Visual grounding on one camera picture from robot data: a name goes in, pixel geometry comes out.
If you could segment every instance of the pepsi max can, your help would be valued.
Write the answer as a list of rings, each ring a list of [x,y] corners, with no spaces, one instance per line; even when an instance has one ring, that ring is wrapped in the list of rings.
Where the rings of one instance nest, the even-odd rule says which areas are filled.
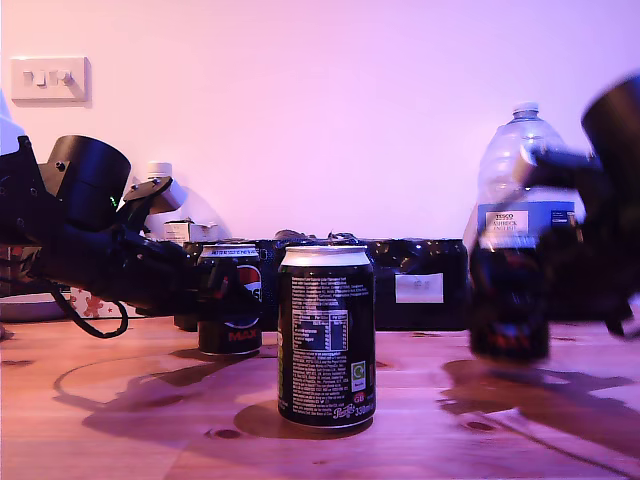
[[[205,245],[199,264],[215,267],[228,259],[237,262],[240,282],[255,298],[262,300],[262,282],[258,269],[258,250],[253,244],[229,243]],[[236,355],[256,352],[262,346],[262,331],[258,326],[258,315],[246,318],[234,316],[233,320],[221,322],[198,322],[198,349],[210,355]]]
[[[287,247],[279,269],[278,410],[352,427],[376,408],[373,267],[366,246]]]

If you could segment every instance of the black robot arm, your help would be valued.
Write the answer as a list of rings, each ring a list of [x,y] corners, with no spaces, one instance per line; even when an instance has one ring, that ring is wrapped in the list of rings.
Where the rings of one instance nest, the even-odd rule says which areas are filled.
[[[0,157],[0,243],[35,247],[26,249],[22,274],[46,286],[85,331],[101,338],[123,333],[127,316],[119,302],[148,315],[196,313],[211,321],[229,309],[259,313],[233,259],[215,268],[198,265],[177,244],[140,235],[149,213],[176,207],[164,195],[171,177],[135,185],[118,209],[130,164],[113,147],[62,137],[49,161],[38,165],[29,139],[18,143],[17,152]],[[120,328],[96,330],[53,282],[115,302],[123,315]]]

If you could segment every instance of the black soda can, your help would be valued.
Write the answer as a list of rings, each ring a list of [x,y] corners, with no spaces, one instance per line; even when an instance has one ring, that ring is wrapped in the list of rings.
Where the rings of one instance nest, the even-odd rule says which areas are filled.
[[[279,269],[278,410],[320,429],[373,416],[373,268],[366,246],[287,247]]]
[[[543,272],[533,248],[474,249],[469,337],[473,354],[502,365],[549,355]]]
[[[199,264],[218,263],[235,259],[240,282],[261,300],[262,282],[258,268],[258,250],[253,244],[205,245]],[[258,315],[222,318],[219,321],[198,322],[198,349],[210,355],[235,355],[256,352],[262,346],[262,331]]]

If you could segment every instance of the table surface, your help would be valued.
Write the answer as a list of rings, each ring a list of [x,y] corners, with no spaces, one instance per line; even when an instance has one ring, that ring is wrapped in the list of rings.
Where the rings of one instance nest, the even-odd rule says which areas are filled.
[[[279,416],[271,333],[224,362],[171,318],[111,340],[5,326],[5,480],[640,478],[640,344],[600,324],[554,325],[551,359],[524,372],[474,360],[464,332],[378,333],[373,422],[337,434]]]

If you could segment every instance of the light switch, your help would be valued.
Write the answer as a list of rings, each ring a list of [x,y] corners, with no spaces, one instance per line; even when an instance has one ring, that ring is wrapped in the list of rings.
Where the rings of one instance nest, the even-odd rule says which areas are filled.
[[[86,57],[11,59],[13,100],[87,100]]]
[[[33,83],[35,83],[38,87],[44,87],[47,85],[47,81],[44,77],[44,70],[36,70],[33,72]]]

